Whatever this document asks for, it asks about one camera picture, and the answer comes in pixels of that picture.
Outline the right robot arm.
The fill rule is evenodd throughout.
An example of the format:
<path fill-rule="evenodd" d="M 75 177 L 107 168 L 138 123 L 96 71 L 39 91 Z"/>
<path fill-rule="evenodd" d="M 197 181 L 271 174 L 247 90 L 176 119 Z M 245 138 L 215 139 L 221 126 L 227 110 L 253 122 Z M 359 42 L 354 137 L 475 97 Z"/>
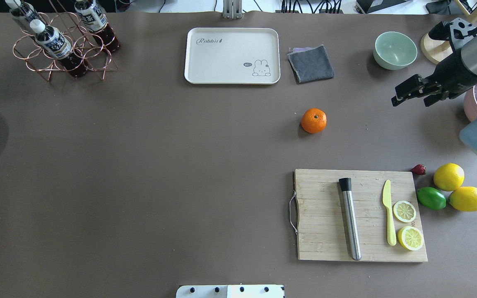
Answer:
<path fill-rule="evenodd" d="M 452 53 L 439 62 L 434 72 L 423 78 L 415 74 L 395 87 L 394 107 L 412 98 L 423 98 L 426 107 L 454 99 L 477 85 L 477 26 L 456 18 L 435 25 L 433 40 L 448 41 Z M 477 155 L 477 117 L 460 131 L 461 141 Z"/>

